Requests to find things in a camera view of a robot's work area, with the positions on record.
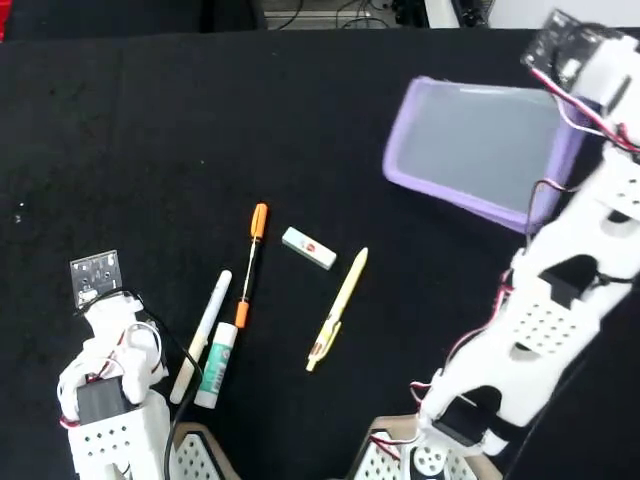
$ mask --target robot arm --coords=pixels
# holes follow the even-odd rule
[[[630,292],[640,271],[637,46],[556,11],[525,53],[532,73],[591,118],[608,142],[564,211],[516,253],[497,314],[433,376],[419,412],[419,429],[432,441],[466,455],[500,453]],[[494,401],[472,398],[478,389]]]
[[[75,471],[81,479],[162,480],[169,409],[150,389],[168,374],[161,337],[138,320],[140,299],[121,291],[115,251],[75,260],[71,272],[76,306],[94,333],[57,389]],[[169,468],[181,478],[173,456]]]

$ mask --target black table surface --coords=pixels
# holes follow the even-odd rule
[[[209,426],[242,478],[344,475],[373,418],[414,412],[408,382],[428,381],[484,322],[522,244],[385,180],[403,94],[418,75],[535,86],[519,63],[530,38],[262,32],[1,46],[0,476],[72,476],[55,387],[90,329],[71,316],[68,262],[118,249],[125,283],[188,343],[222,268],[237,297],[261,200],[271,213],[248,327],[218,407],[187,419]],[[281,245],[290,225],[338,253],[331,271]],[[363,246],[343,329],[309,375],[308,350]],[[515,478],[635,475],[637,307],[632,298],[607,318]],[[167,348],[175,375],[180,355]]]

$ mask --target white eraser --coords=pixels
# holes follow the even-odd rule
[[[312,262],[317,263],[325,270],[329,270],[336,260],[334,252],[293,227],[287,228],[287,231],[284,232],[282,243],[304,255]]]

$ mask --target marker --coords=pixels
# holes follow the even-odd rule
[[[200,320],[198,329],[193,336],[193,340],[191,340],[191,345],[189,345],[189,355],[191,355],[196,362],[200,360],[202,350],[207,344],[209,334],[211,333],[213,324],[215,323],[218,312],[220,311],[222,300],[224,300],[224,296],[229,288],[229,283],[231,283],[231,276],[232,275],[229,270],[223,270],[222,273],[220,273],[218,282],[211,293],[211,298],[209,299],[207,308],[205,308],[204,313],[202,314],[202,319]],[[180,372],[176,377],[176,383],[173,385],[173,390],[171,390],[171,395],[169,396],[171,403],[178,404],[182,401],[182,398],[187,391],[187,387],[189,386],[189,382],[191,381],[191,377],[193,376],[193,370],[193,365],[187,358],[185,358],[182,362],[182,368],[180,368]]]
[[[242,296],[238,302],[238,309],[236,310],[236,327],[244,328],[247,322],[247,314],[249,313],[249,299],[253,293],[253,285],[255,282],[255,270],[256,260],[258,258],[258,252],[262,243],[262,237],[264,235],[264,226],[267,223],[267,205],[259,203],[256,205],[256,209],[253,212],[251,218],[251,250],[249,251],[249,265],[247,266],[247,275],[244,279],[244,285],[242,287]]]
[[[333,341],[335,340],[336,335],[340,330],[340,326],[342,325],[340,317],[347,306],[347,302],[351,297],[351,293],[353,292],[356,283],[358,283],[362,269],[367,263],[368,254],[369,249],[363,248],[360,250],[360,253],[356,255],[353,265],[351,265],[351,270],[349,270],[347,277],[344,279],[342,287],[340,287],[340,291],[338,292],[338,296],[336,296],[333,306],[331,307],[331,310],[329,310],[329,315],[322,325],[322,329],[318,334],[316,343],[313,344],[311,353],[307,357],[307,372],[313,372],[316,363],[322,360],[327,353],[329,353],[331,345],[333,345]]]

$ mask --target glue stick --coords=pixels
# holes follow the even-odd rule
[[[216,333],[213,336],[213,344],[207,357],[207,364],[202,374],[202,382],[194,400],[196,405],[211,409],[215,408],[237,333],[238,329],[230,323],[220,322],[218,324]]]

